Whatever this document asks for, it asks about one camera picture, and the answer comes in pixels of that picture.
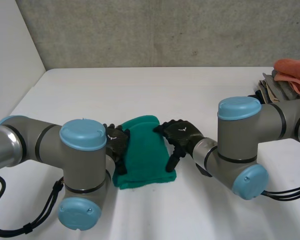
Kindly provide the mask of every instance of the orange towel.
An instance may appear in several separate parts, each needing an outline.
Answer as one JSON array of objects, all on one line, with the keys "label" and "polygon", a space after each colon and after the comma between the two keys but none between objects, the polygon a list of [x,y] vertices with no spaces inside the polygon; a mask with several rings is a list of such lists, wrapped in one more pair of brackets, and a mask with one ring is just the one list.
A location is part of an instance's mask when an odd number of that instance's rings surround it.
[{"label": "orange towel", "polygon": [[280,73],[300,79],[300,60],[288,58],[280,59],[274,64],[274,69]]},{"label": "orange towel", "polygon": [[274,77],[275,81],[286,81],[289,82],[290,86],[293,88],[293,90],[300,94],[300,79],[295,78],[293,76],[289,76],[287,74],[278,72],[275,77]]},{"label": "orange towel", "polygon": [[280,59],[274,64],[274,69],[278,71],[275,81],[289,82],[293,90],[300,94],[300,60]]}]

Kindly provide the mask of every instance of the robot glove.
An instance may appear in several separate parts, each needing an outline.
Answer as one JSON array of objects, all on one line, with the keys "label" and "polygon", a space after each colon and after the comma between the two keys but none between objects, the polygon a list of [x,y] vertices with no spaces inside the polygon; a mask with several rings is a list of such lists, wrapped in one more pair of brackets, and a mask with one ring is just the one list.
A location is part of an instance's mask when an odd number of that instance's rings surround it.
[{"label": "robot glove", "polygon": [[192,155],[197,142],[204,138],[203,134],[190,122],[184,120],[171,120],[153,129],[163,135],[169,144],[174,145],[174,151],[165,167],[167,172],[172,172],[180,158],[186,154]]},{"label": "robot glove", "polygon": [[128,147],[130,131],[129,129],[123,131],[121,125],[115,127],[114,124],[109,126],[103,124],[103,126],[106,134],[106,154],[113,159],[118,174],[124,175],[127,169],[123,157]]}]

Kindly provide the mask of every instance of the black cable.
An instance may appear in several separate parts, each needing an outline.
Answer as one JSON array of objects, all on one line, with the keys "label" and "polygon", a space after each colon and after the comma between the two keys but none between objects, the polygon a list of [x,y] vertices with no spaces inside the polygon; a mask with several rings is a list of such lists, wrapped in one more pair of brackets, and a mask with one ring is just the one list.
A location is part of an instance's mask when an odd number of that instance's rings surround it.
[{"label": "black cable", "polygon": [[292,192],[295,192],[298,190],[300,190],[300,187],[297,187],[297,188],[294,188],[291,190],[287,190],[287,191],[264,191],[264,192],[266,192],[267,194],[287,194],[287,193],[292,193]]},{"label": "black cable", "polygon": [[[5,193],[6,190],[6,182],[5,180],[0,176],[0,184],[1,184],[1,189],[0,189],[0,199]],[[56,181],[54,183],[54,186],[52,188],[52,192],[50,196],[48,197],[48,200],[42,210],[42,212],[39,214],[39,216],[31,223],[28,223],[24,225],[22,228],[15,229],[15,230],[2,230],[0,229],[0,237],[1,238],[12,238],[19,236],[21,234],[28,234],[33,231],[34,228],[38,227],[41,225],[50,215],[56,201],[58,198],[58,194],[63,188],[63,177],[60,178],[60,180]]]},{"label": "black cable", "polygon": [[263,191],[261,194],[276,201],[293,201],[300,199],[300,187],[286,191]]}]

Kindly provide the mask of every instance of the light blue joint cap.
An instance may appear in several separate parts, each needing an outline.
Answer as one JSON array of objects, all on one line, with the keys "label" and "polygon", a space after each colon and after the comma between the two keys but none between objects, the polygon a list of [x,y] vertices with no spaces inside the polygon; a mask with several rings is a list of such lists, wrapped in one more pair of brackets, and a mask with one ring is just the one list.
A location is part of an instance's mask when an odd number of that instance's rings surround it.
[{"label": "light blue joint cap", "polygon": [[3,123],[4,123],[5,121],[7,121],[8,119],[13,118],[13,117],[24,117],[24,116],[21,116],[21,115],[11,115],[11,116],[6,116],[6,117],[4,117],[4,118],[2,118],[2,119],[0,120],[0,125],[3,124]]},{"label": "light blue joint cap", "polygon": [[72,230],[91,229],[100,217],[100,207],[86,198],[68,197],[58,206],[59,221]]},{"label": "light blue joint cap", "polygon": [[234,96],[219,102],[218,118],[234,121],[249,118],[261,110],[260,102],[250,96]]},{"label": "light blue joint cap", "polygon": [[68,121],[62,126],[59,135],[65,145],[81,151],[96,151],[107,143],[105,127],[91,119]]},{"label": "light blue joint cap", "polygon": [[234,180],[232,192],[245,200],[251,200],[266,189],[268,181],[267,170],[255,164],[243,170]]}]

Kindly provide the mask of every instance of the teal fabric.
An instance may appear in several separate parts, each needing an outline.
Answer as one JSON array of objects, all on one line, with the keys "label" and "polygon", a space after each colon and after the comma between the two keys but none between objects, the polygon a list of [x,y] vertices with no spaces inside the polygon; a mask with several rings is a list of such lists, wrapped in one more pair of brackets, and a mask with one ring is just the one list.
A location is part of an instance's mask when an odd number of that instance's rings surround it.
[{"label": "teal fabric", "polygon": [[169,154],[164,138],[153,129],[159,120],[152,115],[140,116],[122,124],[130,130],[130,141],[124,156],[127,174],[113,175],[113,183],[120,189],[142,187],[153,183],[167,183],[177,177],[176,171],[166,172]]}]

